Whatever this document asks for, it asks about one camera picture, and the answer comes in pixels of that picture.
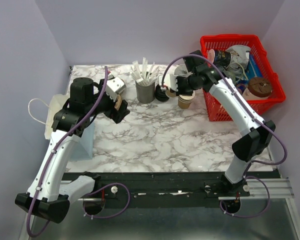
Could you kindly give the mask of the brown paper coffee cup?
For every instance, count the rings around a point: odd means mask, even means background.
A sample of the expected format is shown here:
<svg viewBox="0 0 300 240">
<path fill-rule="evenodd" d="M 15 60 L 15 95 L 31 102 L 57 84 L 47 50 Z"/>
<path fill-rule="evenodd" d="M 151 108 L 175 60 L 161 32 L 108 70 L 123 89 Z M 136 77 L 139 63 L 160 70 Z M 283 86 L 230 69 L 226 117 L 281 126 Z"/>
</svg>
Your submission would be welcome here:
<svg viewBox="0 0 300 240">
<path fill-rule="evenodd" d="M 176 98 L 177 97 L 177 94 L 174 90 L 171 90 L 171 89 L 167 89 L 165 91 L 165 94 L 168 98 Z"/>
</svg>

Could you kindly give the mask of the blue paper bag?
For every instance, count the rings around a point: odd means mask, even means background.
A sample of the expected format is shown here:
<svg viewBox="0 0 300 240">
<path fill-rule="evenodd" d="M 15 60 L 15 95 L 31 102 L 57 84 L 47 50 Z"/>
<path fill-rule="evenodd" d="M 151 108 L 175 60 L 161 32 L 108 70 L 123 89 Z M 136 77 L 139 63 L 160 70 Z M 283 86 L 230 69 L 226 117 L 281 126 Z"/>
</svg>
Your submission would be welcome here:
<svg viewBox="0 0 300 240">
<path fill-rule="evenodd" d="M 45 122 L 45 132 L 44 137 L 46 140 L 50 140 L 52 134 L 52 124 L 54 115 L 62 109 L 63 105 L 66 103 L 66 100 L 69 98 L 69 95 L 56 94 L 50 100 L 48 105 L 47 118 Z M 78 144 L 73 149 L 71 157 L 69 158 L 70 162 L 90 160 L 93 158 L 93 141 L 94 141 L 95 127 L 91 124 L 86 128 L 80 138 Z"/>
</svg>

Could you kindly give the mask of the brown cardboard cup carrier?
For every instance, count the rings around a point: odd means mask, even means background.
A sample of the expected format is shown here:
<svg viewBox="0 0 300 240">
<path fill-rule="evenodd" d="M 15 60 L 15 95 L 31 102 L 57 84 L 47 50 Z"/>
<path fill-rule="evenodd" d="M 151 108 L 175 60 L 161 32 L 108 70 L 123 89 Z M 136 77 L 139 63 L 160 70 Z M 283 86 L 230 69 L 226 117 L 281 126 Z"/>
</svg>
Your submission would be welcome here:
<svg viewBox="0 0 300 240">
<path fill-rule="evenodd" d="M 121 97 L 121 95 L 120 94 L 118 94 L 117 96 L 116 96 L 116 101 L 115 101 L 115 105 L 114 105 L 114 108 L 117 110 L 117 111 L 119 111 L 119 109 L 120 109 L 120 107 L 121 107 L 121 104 L 122 104 L 122 97 Z"/>
</svg>

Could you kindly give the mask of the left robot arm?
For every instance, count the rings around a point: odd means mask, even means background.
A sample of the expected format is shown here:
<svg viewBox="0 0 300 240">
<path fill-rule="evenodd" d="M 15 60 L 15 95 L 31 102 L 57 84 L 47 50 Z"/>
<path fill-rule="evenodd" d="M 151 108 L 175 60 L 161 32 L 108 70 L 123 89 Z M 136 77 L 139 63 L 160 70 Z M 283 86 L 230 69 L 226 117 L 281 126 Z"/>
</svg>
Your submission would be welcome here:
<svg viewBox="0 0 300 240">
<path fill-rule="evenodd" d="M 100 176 L 96 173 L 85 172 L 66 187 L 61 181 L 76 145 L 95 116 L 104 114 L 118 124 L 129 114 L 128 103 L 118 92 L 120 87 L 114 77 L 99 82 L 88 77 L 73 80 L 69 98 L 53 117 L 40 169 L 28 190 L 16 196 L 17 206 L 29 215 L 60 223 L 72 203 L 84 195 L 94 198 L 100 194 Z"/>
</svg>

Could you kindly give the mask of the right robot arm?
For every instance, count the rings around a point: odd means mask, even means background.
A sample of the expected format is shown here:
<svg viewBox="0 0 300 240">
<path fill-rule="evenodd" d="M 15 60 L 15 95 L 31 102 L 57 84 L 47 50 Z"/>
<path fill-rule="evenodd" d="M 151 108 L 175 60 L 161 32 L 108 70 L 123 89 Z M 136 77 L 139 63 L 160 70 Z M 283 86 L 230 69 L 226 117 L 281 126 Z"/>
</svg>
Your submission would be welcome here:
<svg viewBox="0 0 300 240">
<path fill-rule="evenodd" d="M 256 157 L 268 147 L 276 125 L 254 112 L 223 66 L 208 60 L 199 50 L 183 55 L 181 59 L 189 75 L 172 78 L 172 90 L 176 95 L 190 96 L 199 89 L 210 93 L 224 107 L 240 132 L 241 137 L 232 144 L 233 159 L 220 183 L 220 191 L 231 196 L 243 183 Z"/>
</svg>

